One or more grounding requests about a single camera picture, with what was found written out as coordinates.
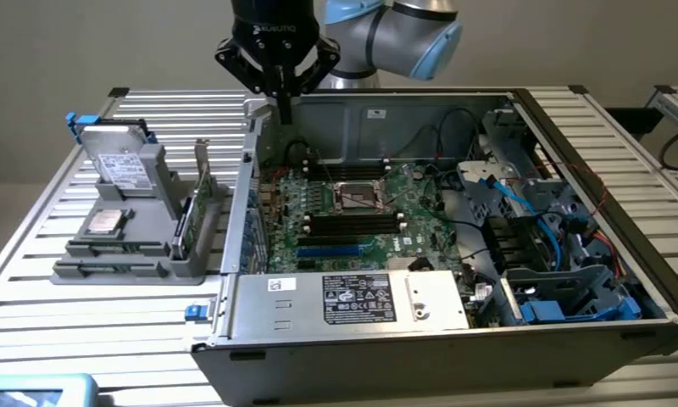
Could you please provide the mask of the silver power supply unit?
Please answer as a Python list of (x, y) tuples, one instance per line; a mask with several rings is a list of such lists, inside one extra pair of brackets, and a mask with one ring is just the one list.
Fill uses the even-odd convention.
[(222, 337), (291, 343), (427, 336), (469, 329), (447, 270), (240, 276)]

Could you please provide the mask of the green RAM stick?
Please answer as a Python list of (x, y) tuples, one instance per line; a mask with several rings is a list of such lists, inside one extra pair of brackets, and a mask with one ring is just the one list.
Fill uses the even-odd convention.
[(167, 246), (162, 243), (142, 243), (142, 242), (80, 242), (70, 241), (66, 246), (68, 251), (88, 250), (96, 253), (119, 253), (119, 254), (135, 254), (135, 253), (163, 253), (167, 250)]

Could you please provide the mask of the teal box corner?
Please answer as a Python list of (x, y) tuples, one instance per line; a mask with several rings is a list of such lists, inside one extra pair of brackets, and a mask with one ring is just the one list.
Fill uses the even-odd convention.
[(99, 392), (86, 373), (0, 374), (0, 407), (98, 407)]

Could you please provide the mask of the blue case side latch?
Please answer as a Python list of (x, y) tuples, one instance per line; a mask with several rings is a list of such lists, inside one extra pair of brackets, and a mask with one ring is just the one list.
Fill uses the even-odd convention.
[(184, 311), (184, 320), (187, 322), (204, 323), (210, 321), (212, 302), (199, 301), (191, 304)]

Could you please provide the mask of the metal disk bay cage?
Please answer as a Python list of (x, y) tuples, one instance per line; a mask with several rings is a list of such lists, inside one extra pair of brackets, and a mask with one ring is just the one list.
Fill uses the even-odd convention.
[(488, 112), (457, 172), (473, 218), (532, 216), (548, 249), (549, 271), (604, 265), (625, 274), (615, 244), (600, 229), (561, 166), (541, 157), (543, 148), (521, 115), (511, 109)]

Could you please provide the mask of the blue plastic bay latch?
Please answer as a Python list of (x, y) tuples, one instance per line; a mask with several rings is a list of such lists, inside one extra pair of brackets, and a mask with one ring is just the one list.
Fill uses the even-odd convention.
[(609, 306), (599, 306), (592, 301), (575, 314), (567, 315), (557, 301), (528, 301), (520, 306), (523, 321), (529, 325), (547, 325), (561, 323), (587, 323), (596, 321), (633, 321), (643, 318), (643, 311), (636, 299), (621, 297), (621, 300)]

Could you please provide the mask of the open black PC case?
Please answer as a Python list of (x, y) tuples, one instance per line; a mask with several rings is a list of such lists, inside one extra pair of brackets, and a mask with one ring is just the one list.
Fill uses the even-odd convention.
[[(457, 165), (496, 109), (516, 111), (559, 173), (615, 244), (625, 274), (499, 273), (459, 179)], [(218, 298), (191, 356), (227, 404), (242, 407), (592, 386), (645, 356), (678, 350), (678, 182), (585, 89), (469, 88), (324, 91), (278, 109), (250, 106)], [(460, 333), (291, 343), (222, 337), (240, 276), (271, 273), (260, 183), (275, 169), (319, 160), (435, 166), (427, 182), (453, 226), (453, 274), (471, 327)], [(643, 318), (529, 325), (520, 306), (557, 301), (575, 315), (596, 301), (636, 299)]]

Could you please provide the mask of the metal CPU socket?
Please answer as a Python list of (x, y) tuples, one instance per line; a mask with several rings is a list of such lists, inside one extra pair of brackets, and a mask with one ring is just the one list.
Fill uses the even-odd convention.
[(385, 183), (380, 180), (339, 181), (330, 186), (334, 214), (375, 214), (389, 211)]

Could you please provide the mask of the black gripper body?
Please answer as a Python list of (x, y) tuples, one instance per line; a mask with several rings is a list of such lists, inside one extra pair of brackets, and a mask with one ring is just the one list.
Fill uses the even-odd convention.
[(320, 29), (314, 0), (231, 0), (232, 35), (264, 67), (295, 69), (316, 46)]

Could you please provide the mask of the silver chipset heatsink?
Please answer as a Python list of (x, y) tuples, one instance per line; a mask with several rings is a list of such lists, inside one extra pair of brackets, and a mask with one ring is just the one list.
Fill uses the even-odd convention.
[(403, 257), (387, 260), (387, 270), (431, 271), (435, 269), (427, 257)]

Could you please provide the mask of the green graphics card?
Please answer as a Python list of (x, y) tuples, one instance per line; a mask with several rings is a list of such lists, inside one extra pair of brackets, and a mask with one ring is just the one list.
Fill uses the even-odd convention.
[(199, 178), (183, 206), (183, 216), (176, 226), (172, 240), (172, 257), (187, 260), (198, 245), (206, 211), (212, 198), (212, 172), (208, 157), (208, 140), (198, 139), (195, 144)]

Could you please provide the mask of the green motherboard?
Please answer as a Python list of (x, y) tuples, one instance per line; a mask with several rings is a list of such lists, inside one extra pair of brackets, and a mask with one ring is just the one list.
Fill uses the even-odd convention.
[(271, 273), (387, 270), (387, 260), (427, 257), (436, 270), (459, 267), (459, 256), (451, 252), (456, 232), (443, 221), (440, 197), (428, 181), (437, 173), (435, 166), (413, 163), (393, 164), (384, 159), (385, 202), (399, 220), (400, 234), (359, 237), (361, 257), (298, 258), (298, 239), (311, 237), (306, 215), (340, 215), (332, 212), (330, 186), (335, 182), (307, 179), (310, 162), (275, 169), (260, 183), (260, 198), (266, 211), (270, 237)]

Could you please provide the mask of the silver CPU chip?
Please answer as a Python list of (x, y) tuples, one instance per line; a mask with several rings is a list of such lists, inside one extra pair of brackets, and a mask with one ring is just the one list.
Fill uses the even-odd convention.
[(127, 209), (100, 209), (90, 220), (87, 233), (108, 235), (115, 234), (131, 217)]

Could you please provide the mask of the silver hard disk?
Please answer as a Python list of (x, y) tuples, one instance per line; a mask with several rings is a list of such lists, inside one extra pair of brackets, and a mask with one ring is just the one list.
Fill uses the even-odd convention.
[(147, 134), (136, 122), (88, 125), (80, 133), (80, 141), (104, 182), (112, 183), (122, 191), (152, 189), (139, 157), (148, 143)]

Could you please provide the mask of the blue disk bracket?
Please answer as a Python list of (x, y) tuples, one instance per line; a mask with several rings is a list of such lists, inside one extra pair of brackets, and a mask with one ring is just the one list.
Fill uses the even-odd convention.
[(83, 133), (94, 128), (98, 131), (119, 131), (127, 132), (136, 130), (139, 133), (138, 139), (144, 143), (156, 144), (158, 137), (148, 129), (144, 119), (127, 120), (127, 119), (110, 119), (98, 114), (78, 115), (70, 112), (64, 118), (67, 126), (71, 129), (72, 138), (78, 145), (83, 144)]

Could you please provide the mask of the black expansion slot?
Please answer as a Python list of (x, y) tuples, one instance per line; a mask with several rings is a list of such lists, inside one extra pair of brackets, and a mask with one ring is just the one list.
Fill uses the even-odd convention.
[(334, 236), (334, 237), (300, 237), (298, 239), (298, 247), (330, 247), (359, 245), (360, 238), (355, 236)]

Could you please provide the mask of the grey parts rack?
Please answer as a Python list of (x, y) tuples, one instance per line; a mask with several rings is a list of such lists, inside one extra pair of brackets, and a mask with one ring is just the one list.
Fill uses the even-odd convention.
[[(196, 286), (204, 283), (228, 187), (219, 184), (212, 175), (212, 198), (198, 245), (187, 260), (174, 259), (175, 230), (183, 216), (184, 202), (198, 180), (183, 180), (168, 168), (166, 153), (160, 144), (144, 145), (139, 153), (152, 182), (151, 190), (122, 191), (100, 178), (96, 183), (99, 198), (71, 241), (152, 242), (164, 244), (167, 250), (163, 253), (119, 254), (66, 249), (63, 258), (54, 265), (54, 284)], [(87, 233), (90, 220), (100, 209), (127, 209), (131, 212), (130, 219), (115, 234)]]

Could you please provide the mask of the blue expansion slot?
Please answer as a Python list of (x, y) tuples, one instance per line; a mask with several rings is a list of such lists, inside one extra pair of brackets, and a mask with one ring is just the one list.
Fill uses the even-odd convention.
[(296, 250), (298, 258), (361, 257), (361, 246), (310, 247)]

